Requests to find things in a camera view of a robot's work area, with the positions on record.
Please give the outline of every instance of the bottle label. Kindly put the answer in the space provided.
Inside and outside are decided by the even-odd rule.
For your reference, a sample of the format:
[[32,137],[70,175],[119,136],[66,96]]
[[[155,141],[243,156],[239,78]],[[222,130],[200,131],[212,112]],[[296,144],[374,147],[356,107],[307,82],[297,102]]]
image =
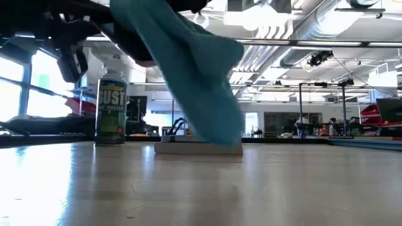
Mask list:
[[95,141],[99,144],[122,144],[125,138],[127,84],[100,80]]

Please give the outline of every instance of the computer monitor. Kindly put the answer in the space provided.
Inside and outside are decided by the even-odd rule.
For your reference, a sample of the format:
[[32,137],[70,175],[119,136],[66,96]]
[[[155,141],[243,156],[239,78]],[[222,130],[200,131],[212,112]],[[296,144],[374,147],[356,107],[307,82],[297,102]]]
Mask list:
[[402,99],[377,99],[382,121],[402,122]]

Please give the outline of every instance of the wooden table surface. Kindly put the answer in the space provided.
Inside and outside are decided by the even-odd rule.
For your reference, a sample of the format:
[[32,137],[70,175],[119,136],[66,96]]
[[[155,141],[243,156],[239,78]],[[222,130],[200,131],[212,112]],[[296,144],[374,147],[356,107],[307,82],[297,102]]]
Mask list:
[[0,225],[402,224],[402,153],[244,145],[244,156],[153,144],[0,149]]

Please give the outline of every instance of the blue cloth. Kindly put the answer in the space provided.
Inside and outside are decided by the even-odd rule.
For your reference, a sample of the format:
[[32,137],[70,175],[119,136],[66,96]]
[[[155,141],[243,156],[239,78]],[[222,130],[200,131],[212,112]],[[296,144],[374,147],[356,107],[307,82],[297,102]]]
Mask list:
[[144,41],[197,134],[236,145],[242,117],[227,74],[241,59],[243,46],[174,13],[165,0],[111,0],[111,11]]

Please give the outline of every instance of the cable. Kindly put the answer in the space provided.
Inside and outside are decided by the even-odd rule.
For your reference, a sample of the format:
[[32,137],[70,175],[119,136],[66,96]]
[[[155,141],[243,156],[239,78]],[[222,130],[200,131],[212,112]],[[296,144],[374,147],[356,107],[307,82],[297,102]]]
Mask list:
[[368,84],[367,82],[365,82],[363,79],[361,79],[361,78],[359,78],[358,76],[354,75],[353,72],[351,72],[349,69],[347,69],[346,66],[345,66],[343,63],[341,63],[335,56],[334,56],[334,59],[340,64],[340,66],[342,66],[347,72],[349,72],[350,75],[352,75],[354,78],[357,78],[357,79],[360,80],[362,83],[366,84],[368,87],[370,87],[370,88],[372,88],[372,89],[374,89],[374,90],[377,90],[378,92],[382,92],[383,94],[387,94],[387,95],[391,95],[391,96],[393,96],[393,97],[399,98],[397,95],[394,95],[394,94],[391,94],[391,93],[389,93],[389,92],[385,92],[385,91],[382,91],[382,90],[379,90],[379,89],[373,87],[372,85],[370,85],[370,84]]

